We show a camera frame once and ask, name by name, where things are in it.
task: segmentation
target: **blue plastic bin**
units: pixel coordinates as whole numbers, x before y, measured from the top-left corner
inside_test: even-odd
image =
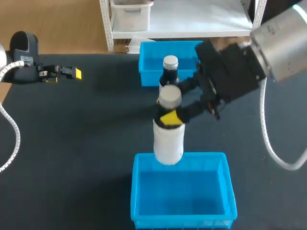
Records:
[[[224,153],[187,152],[173,166],[135,156],[131,219],[137,229],[230,228],[237,217]]]
[[[142,42],[139,59],[142,86],[159,86],[159,79],[163,74],[163,59],[167,55],[178,58],[178,75],[181,80],[192,77],[198,61],[195,46],[201,42]]]

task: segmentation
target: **gray bottle cap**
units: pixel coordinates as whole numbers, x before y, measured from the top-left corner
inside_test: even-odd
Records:
[[[165,109],[175,109],[181,100],[181,91],[176,85],[166,85],[159,93],[159,103]]]
[[[178,58],[173,55],[168,55],[163,60],[163,67],[168,70],[174,70],[178,68]]]

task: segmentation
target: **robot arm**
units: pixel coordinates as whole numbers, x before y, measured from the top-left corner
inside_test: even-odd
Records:
[[[8,71],[3,82],[27,84],[36,82],[58,82],[58,79],[81,79],[81,72],[75,67],[44,65],[39,60],[38,40],[34,34],[16,32],[11,38],[10,50],[5,51],[0,44],[0,71],[10,63],[23,61],[26,68]]]
[[[263,24],[250,34],[248,46],[229,45],[218,51],[210,42],[196,46],[199,57],[197,71],[193,77],[177,85],[178,97],[196,87],[202,95],[199,101],[182,107],[160,109],[159,116],[154,118],[154,153],[163,164],[177,163],[183,154],[184,127],[190,119],[204,111],[220,119],[218,106],[228,104],[249,92],[259,88],[260,120],[266,148],[273,160],[287,170],[297,170],[307,161],[307,149],[293,164],[280,159],[273,151],[268,138],[264,97],[266,78],[283,81],[307,68],[307,0],[301,1],[282,14]],[[165,86],[159,95],[160,104],[178,104],[171,101],[167,91],[174,87]]]
[[[178,87],[186,94],[200,87],[200,100],[161,116],[180,125],[204,111],[220,119],[218,106],[256,90],[266,77],[283,81],[307,68],[307,0],[301,1],[250,34],[248,46],[231,44],[218,51],[211,42],[196,46],[197,72]]]

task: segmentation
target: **cable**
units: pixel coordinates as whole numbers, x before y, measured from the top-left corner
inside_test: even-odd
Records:
[[[10,71],[12,68],[16,68],[16,67],[23,67],[27,65],[25,62],[23,61],[16,61],[13,62],[9,65],[7,65],[2,71],[0,71],[0,82],[2,81],[4,75]],[[20,147],[20,131],[19,128],[16,124],[16,122],[11,118],[11,116],[5,111],[5,109],[3,108],[2,104],[0,103],[0,113],[2,113],[2,115],[10,122],[10,124],[13,126],[14,130],[15,130],[15,134],[16,134],[16,144],[15,144],[15,148],[13,151],[13,154],[10,156],[10,158],[8,159],[8,161],[1,166],[0,168],[0,172],[4,171],[11,163],[12,161],[15,159],[19,147]]]
[[[276,153],[274,152],[270,140],[268,137],[268,132],[265,124],[265,114],[264,114],[264,100],[265,100],[265,88],[267,84],[267,79],[264,79],[261,83],[261,91],[260,91],[260,122],[261,122],[261,129],[262,129],[262,135],[264,139],[265,146],[270,154],[270,156],[273,158],[273,160],[283,167],[286,170],[295,171],[298,170],[302,165],[307,161],[307,149],[303,152],[302,156],[293,164],[289,164],[284,162],[282,159],[280,159]]]

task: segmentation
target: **black table surface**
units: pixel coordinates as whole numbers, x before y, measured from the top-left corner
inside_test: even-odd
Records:
[[[82,81],[13,85],[3,106],[18,124],[17,158],[0,173],[0,229],[134,229],[130,220],[134,155],[153,151],[157,88],[142,88],[136,55],[45,55],[75,65]],[[286,161],[307,147],[307,78],[269,82],[266,117],[272,146]],[[185,151],[222,151],[236,197],[235,230],[307,229],[307,165],[296,172],[269,157],[259,94],[186,126]],[[184,98],[188,103],[197,93]],[[0,116],[0,164],[15,144]]]

